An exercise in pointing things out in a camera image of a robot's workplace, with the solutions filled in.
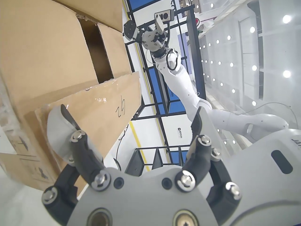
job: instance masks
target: white wall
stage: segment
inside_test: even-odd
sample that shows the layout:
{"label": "white wall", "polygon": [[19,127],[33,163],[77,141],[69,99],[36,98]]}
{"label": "white wall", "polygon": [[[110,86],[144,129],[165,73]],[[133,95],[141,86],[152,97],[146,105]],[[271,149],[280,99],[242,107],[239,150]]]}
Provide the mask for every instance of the white wall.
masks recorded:
{"label": "white wall", "polygon": [[169,146],[189,145],[191,143],[191,121],[188,120],[187,115],[162,117],[162,122]]}

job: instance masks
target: metal screw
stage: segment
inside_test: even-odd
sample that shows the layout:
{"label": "metal screw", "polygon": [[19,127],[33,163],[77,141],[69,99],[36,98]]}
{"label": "metal screw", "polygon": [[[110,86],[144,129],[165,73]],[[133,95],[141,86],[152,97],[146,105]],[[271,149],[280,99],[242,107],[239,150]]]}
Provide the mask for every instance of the metal screw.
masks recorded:
{"label": "metal screw", "polygon": [[219,155],[220,155],[220,153],[217,151],[216,148],[213,148],[213,149],[212,149],[212,154],[213,154],[214,156],[219,156]]}
{"label": "metal screw", "polygon": [[91,186],[96,191],[105,190],[111,182],[111,176],[106,170],[101,170],[94,178]]}
{"label": "metal screw", "polygon": [[54,202],[54,200],[57,198],[58,191],[55,187],[52,187],[51,190],[46,191],[42,195],[42,203],[47,205]]}
{"label": "metal screw", "polygon": [[75,131],[72,135],[71,135],[71,141],[72,142],[78,142],[79,139],[82,138],[83,135],[85,135],[86,133],[83,130],[78,130]]}
{"label": "metal screw", "polygon": [[182,176],[177,181],[177,185],[182,191],[189,192],[195,187],[195,179],[189,171],[182,170]]}
{"label": "metal screw", "polygon": [[242,198],[242,193],[237,184],[228,182],[226,184],[226,189],[232,193],[235,200],[240,200]]}
{"label": "metal screw", "polygon": [[199,136],[198,141],[199,141],[199,143],[201,143],[202,145],[205,145],[205,146],[211,145],[211,140],[207,135]]}
{"label": "metal screw", "polygon": [[105,180],[106,180],[106,176],[103,174],[97,174],[94,179],[97,185],[102,185]]}
{"label": "metal screw", "polygon": [[181,182],[185,187],[189,187],[191,185],[191,177],[188,175],[183,175],[181,177]]}

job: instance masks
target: black cable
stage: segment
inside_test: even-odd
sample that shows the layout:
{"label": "black cable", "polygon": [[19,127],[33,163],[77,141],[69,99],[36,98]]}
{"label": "black cable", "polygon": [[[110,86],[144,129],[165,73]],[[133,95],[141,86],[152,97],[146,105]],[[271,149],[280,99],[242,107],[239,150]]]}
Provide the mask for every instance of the black cable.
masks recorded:
{"label": "black cable", "polygon": [[167,54],[166,54],[166,64],[167,64],[167,68],[168,69],[170,69],[171,71],[174,71],[176,68],[177,68],[177,66],[178,66],[178,56],[177,56],[177,59],[175,60],[175,66],[174,66],[174,68],[172,69],[170,66],[169,66],[169,64],[168,64],[168,56],[169,56],[169,54],[170,54],[170,52],[172,52],[173,51],[173,49],[171,48],[171,49],[169,49],[169,51],[167,52]]}
{"label": "black cable", "polygon": [[119,146],[120,146],[121,140],[122,140],[123,137],[126,135],[126,132],[127,132],[127,130],[128,130],[128,127],[129,127],[129,125],[128,125],[128,126],[126,127],[126,129],[123,131],[122,137],[121,137],[120,139],[118,139],[118,140],[120,140],[120,142],[119,142],[119,145],[118,145],[118,148],[117,148],[117,152],[116,152],[116,160],[117,160],[117,155],[118,155],[118,150],[119,150]]}
{"label": "black cable", "polygon": [[113,160],[115,160],[115,163],[116,163],[116,165],[118,166],[118,169],[119,169],[119,171],[121,171],[121,166],[120,166],[120,164],[119,164],[118,160],[117,160],[117,159],[115,159],[115,158],[113,158]]}

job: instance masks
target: yellow floor line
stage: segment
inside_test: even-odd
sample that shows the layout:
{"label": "yellow floor line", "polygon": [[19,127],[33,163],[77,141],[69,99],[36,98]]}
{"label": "yellow floor line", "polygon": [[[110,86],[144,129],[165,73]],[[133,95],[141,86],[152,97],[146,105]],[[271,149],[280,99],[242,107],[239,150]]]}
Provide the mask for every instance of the yellow floor line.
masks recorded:
{"label": "yellow floor line", "polygon": [[[131,130],[132,130],[132,132],[133,132],[134,138],[135,138],[135,140],[136,140],[137,146],[138,146],[138,147],[141,147],[141,144],[140,144],[140,141],[139,141],[139,139],[138,139],[138,136],[137,136],[137,133],[136,133],[136,130],[135,130],[135,128],[134,128],[133,123],[130,121],[129,124],[130,124]],[[146,158],[145,158],[145,155],[144,155],[144,153],[143,153],[142,150],[140,150],[140,153],[141,153],[141,155],[142,155],[142,158],[143,158],[144,163],[147,163]],[[146,166],[146,170],[147,170],[148,172],[150,171],[149,166]]]}
{"label": "yellow floor line", "polygon": [[[123,8],[124,8],[124,11],[126,13],[127,19],[129,20],[130,18],[128,16],[128,14],[127,14],[127,7],[126,7],[126,4],[125,4],[125,1],[122,0],[122,3],[123,3]],[[138,56],[138,59],[139,59],[140,67],[142,68],[143,67],[143,63],[142,63],[142,59],[140,57],[139,49],[138,49],[138,46],[137,46],[136,43],[135,43],[135,49],[136,49],[136,53],[137,53],[137,56]],[[148,91],[148,97],[150,99],[150,102],[154,103],[154,100],[153,100],[152,96],[150,95],[151,91],[150,91],[150,88],[149,88],[149,84],[148,84],[148,80],[147,80],[146,74],[145,74],[145,72],[143,72],[142,74],[143,74],[143,79],[144,79],[145,84],[146,84],[146,88],[147,88],[147,91]],[[153,113],[156,114],[156,111],[155,111],[155,109],[154,109],[153,106],[152,106],[152,110],[153,110]],[[157,127],[158,127],[158,130],[159,130],[159,134],[160,134],[162,146],[164,146],[165,145],[164,137],[163,137],[163,133],[161,131],[161,127],[160,127],[158,118],[156,118],[156,123],[157,123]],[[165,151],[165,155],[166,155],[167,161],[170,162],[169,155],[166,153],[166,151]]]}

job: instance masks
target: white robotic arm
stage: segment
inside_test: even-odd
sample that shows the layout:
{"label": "white robotic arm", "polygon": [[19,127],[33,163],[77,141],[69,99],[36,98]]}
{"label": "white robotic arm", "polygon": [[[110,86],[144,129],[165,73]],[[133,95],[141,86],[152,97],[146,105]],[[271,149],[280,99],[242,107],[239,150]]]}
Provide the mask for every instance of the white robotic arm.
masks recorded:
{"label": "white robotic arm", "polygon": [[180,54],[168,48],[168,41],[165,41],[167,33],[160,17],[156,18],[155,24],[155,30],[144,31],[139,30],[130,20],[124,25],[124,34],[126,38],[134,39],[145,49],[150,50],[156,68],[164,76],[170,90],[181,100],[190,121],[193,121],[198,108],[202,106],[216,128],[242,135],[251,143],[270,133],[288,128],[288,123],[275,115],[237,115],[229,111],[212,109],[208,101],[198,97],[194,92],[190,77],[181,64]]}

